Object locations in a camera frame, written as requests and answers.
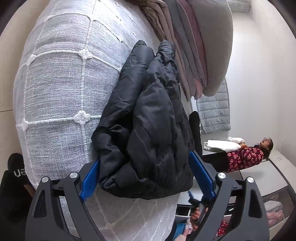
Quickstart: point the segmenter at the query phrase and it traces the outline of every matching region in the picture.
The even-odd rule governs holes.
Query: woman with glasses
[[[264,138],[254,147],[240,143],[241,148],[232,152],[218,152],[203,155],[204,162],[212,164],[217,172],[234,172],[258,165],[263,159],[268,158],[274,146],[271,138]]]

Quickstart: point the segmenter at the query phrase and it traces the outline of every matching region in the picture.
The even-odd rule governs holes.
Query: woman's hair
[[[270,144],[268,146],[268,150],[265,149],[264,147],[260,146],[259,144],[257,144],[257,145],[254,146],[254,147],[260,149],[263,152],[263,158],[264,159],[266,159],[266,158],[269,157],[269,155],[271,153],[271,150],[274,147],[274,143],[273,143],[272,139],[271,138],[268,138],[268,139],[270,139]]]

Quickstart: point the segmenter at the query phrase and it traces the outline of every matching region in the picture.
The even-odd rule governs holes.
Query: black puffer jacket
[[[156,57],[138,41],[92,135],[99,184],[114,196],[155,199],[192,186],[188,154],[194,143],[174,57],[168,41]]]

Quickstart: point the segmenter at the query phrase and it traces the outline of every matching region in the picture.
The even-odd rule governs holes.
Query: silver bolt
[[[220,177],[221,179],[224,179],[224,178],[226,178],[226,175],[225,175],[225,173],[220,172],[220,173],[218,173],[218,177]]]
[[[78,176],[77,172],[73,172],[70,174],[70,178],[76,178]]]
[[[250,182],[250,183],[253,183],[253,182],[254,182],[254,178],[252,178],[252,177],[248,177],[248,178],[247,178],[247,181]]]
[[[44,178],[42,178],[41,181],[42,181],[43,183],[47,182],[47,181],[48,181],[48,177],[44,177]]]

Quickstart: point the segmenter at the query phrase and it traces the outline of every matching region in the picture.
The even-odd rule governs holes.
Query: hand
[[[192,224],[193,231],[197,230],[198,228],[198,225],[195,224],[195,220],[198,220],[199,217],[200,217],[200,211],[199,211],[199,208],[197,208],[195,212],[192,214],[192,216],[190,217],[190,222]]]

